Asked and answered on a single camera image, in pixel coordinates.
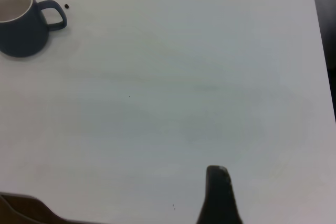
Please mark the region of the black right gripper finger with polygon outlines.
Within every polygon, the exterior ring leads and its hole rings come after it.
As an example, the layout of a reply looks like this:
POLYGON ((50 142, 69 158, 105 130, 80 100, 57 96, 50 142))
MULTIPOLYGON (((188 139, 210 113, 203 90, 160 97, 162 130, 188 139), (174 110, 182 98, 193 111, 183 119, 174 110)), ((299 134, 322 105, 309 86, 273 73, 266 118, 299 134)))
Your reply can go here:
POLYGON ((207 167, 205 199, 197 223, 243 223, 238 212, 232 180, 224 166, 207 167))

